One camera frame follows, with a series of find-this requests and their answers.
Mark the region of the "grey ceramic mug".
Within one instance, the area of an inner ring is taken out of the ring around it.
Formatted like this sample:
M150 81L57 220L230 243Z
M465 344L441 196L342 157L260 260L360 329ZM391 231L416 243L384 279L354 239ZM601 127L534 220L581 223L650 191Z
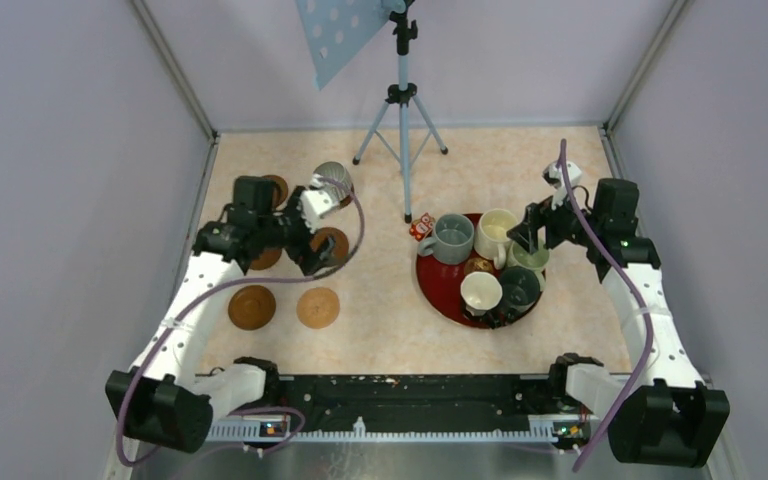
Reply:
M434 224L431 234L419 242L417 255L432 256L444 265L464 263L473 250L475 227L462 214L442 215Z

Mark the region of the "ribbed grey white cup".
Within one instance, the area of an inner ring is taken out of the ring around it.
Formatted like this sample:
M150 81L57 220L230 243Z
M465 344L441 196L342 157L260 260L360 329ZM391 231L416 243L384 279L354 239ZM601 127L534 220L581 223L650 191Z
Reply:
M332 197L339 202L346 194L349 194L350 188L354 187L348 169L340 162L324 162L318 165L313 173L337 183L337 186L335 186L332 183L325 182L322 189L329 191Z

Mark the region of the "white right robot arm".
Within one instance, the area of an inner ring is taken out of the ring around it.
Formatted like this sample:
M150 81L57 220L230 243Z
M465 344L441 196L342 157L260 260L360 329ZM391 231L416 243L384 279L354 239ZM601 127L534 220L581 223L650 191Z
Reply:
M528 205L508 235L528 250L540 232L549 249L564 242L585 248L636 364L620 382L594 361L576 360L546 385L549 404L560 412L584 404L601 422L592 441L606 439L621 463L703 467L730 403L707 387L678 335L657 249L638 233L638 186L603 178L592 207L579 210L561 181L551 184L555 194Z

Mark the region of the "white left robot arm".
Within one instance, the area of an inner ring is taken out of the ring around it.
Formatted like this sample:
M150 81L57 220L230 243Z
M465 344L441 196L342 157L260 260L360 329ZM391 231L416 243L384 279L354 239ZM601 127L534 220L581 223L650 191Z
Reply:
M196 370L208 340L234 291L257 284L252 263L268 249L287 253L299 267L300 282L323 277L335 243L311 246L323 219L340 201L333 180L319 174L295 187L283 208L273 205L276 182L240 176L218 219L196 233L182 283L145 349L126 371L114 370L105 394L116 417L116 443L133 439L194 453L210 427L248 405L268 413L279 404L280 386L270 362L242 360L218 374Z

